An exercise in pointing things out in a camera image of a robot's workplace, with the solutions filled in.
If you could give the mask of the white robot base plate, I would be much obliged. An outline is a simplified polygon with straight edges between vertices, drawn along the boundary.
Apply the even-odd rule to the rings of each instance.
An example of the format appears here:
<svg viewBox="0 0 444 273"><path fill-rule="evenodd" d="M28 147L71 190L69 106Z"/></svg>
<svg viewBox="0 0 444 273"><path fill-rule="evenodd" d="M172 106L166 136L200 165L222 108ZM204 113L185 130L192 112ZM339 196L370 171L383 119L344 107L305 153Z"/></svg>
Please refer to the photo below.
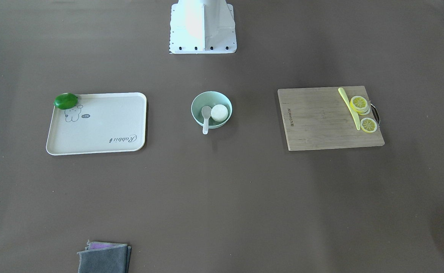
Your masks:
<svg viewBox="0 0 444 273"><path fill-rule="evenodd" d="M233 5L179 0L171 6L170 54L229 54L237 50Z"/></svg>

